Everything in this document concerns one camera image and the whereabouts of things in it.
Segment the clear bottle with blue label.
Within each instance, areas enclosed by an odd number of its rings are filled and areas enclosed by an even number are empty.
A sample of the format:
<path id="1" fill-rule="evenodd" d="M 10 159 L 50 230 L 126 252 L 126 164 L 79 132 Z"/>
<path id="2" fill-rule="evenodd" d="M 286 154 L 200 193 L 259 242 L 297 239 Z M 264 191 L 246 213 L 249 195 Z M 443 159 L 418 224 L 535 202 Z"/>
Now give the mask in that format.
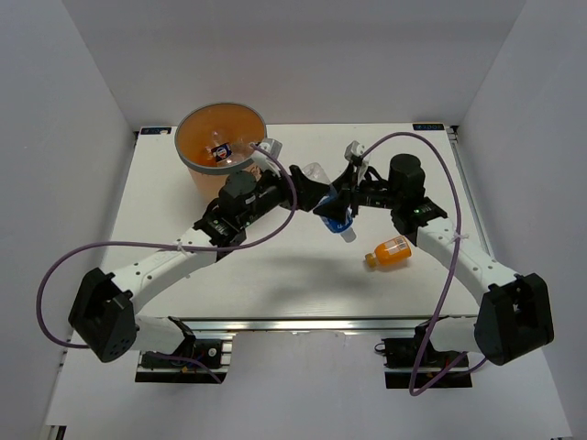
<path id="1" fill-rule="evenodd" d="M 328 187 L 327 193 L 320 199 L 313 209 L 325 224 L 329 232 L 340 236 L 346 243 L 353 242 L 357 236 L 353 229 L 353 220 L 348 208 L 343 209 L 337 203 L 338 192 L 328 178 L 327 173 L 317 162 L 310 163 L 303 168 L 303 174 L 309 180 L 324 184 Z"/>

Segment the orange juice bottle with barcode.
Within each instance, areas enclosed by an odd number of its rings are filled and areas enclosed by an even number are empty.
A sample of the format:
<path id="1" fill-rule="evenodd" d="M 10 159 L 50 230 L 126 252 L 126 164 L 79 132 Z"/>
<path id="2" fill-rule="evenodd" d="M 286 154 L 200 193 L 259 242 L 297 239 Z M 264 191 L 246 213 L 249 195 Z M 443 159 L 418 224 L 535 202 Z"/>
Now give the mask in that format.
<path id="1" fill-rule="evenodd" d="M 412 257 L 412 249 L 404 236 L 391 238 L 378 245 L 371 253 L 365 255 L 366 266 L 375 270 L 399 264 Z"/>

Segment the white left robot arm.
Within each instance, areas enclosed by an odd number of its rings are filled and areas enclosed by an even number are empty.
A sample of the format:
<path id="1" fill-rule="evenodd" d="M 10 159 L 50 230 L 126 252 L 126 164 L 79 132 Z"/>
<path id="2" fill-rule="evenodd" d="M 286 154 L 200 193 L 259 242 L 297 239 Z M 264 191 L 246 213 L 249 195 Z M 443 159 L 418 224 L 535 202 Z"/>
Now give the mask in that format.
<path id="1" fill-rule="evenodd" d="M 86 273 L 69 324 L 104 363 L 137 350 L 185 365 L 194 354 L 193 331 L 176 317 L 143 316 L 141 310 L 177 281 L 229 255 L 245 240 L 247 227 L 272 209 L 311 211 L 328 190 L 297 166 L 280 175 L 266 170 L 260 178 L 244 170 L 229 175 L 202 218 L 171 248 L 109 273 Z"/>

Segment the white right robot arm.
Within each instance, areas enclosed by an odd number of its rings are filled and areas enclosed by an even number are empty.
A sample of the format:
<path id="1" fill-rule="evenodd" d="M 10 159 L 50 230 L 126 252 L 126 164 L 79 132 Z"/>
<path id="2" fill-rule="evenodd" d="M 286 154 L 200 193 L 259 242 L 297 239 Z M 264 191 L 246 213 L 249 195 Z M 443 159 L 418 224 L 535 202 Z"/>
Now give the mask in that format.
<path id="1" fill-rule="evenodd" d="M 398 233 L 452 271 L 479 306 L 476 317 L 441 318 L 432 333 L 417 338 L 414 352 L 421 363 L 436 365 L 454 351 L 480 353 L 502 366 L 553 341 L 545 281 L 507 268 L 459 234 L 448 214 L 426 196 L 417 157 L 392 157 L 387 180 L 373 180 L 367 170 L 365 159 L 350 155 L 334 182 L 336 198 L 316 212 L 340 220 L 362 206 L 390 210 Z"/>

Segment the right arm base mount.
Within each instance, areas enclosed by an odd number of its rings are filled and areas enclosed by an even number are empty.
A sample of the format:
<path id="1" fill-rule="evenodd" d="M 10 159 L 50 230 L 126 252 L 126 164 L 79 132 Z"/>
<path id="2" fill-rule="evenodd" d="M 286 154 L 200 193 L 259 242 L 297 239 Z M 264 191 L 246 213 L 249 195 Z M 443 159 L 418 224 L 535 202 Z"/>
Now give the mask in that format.
<path id="1" fill-rule="evenodd" d="M 412 335 L 393 336 L 382 339 L 374 346 L 374 352 L 382 356 L 385 388 L 387 390 L 407 390 L 418 349 L 421 346 L 428 323 L 419 324 Z M 433 380 L 443 369 L 453 362 L 459 353 L 456 351 L 436 351 L 427 343 L 415 376 L 415 388 L 420 389 Z M 469 360 L 462 359 L 455 368 L 432 385 L 433 389 L 468 389 L 472 387 L 471 374 L 467 373 Z"/>

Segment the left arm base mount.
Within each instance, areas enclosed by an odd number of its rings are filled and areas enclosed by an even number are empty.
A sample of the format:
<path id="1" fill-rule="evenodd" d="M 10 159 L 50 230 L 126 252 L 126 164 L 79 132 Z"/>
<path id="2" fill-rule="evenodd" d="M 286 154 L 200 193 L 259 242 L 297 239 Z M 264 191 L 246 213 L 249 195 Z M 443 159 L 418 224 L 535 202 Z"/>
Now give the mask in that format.
<path id="1" fill-rule="evenodd" d="M 235 333 L 195 331 L 192 348 L 174 354 L 173 359 L 141 352 L 136 383 L 221 384 L 227 377 Z"/>

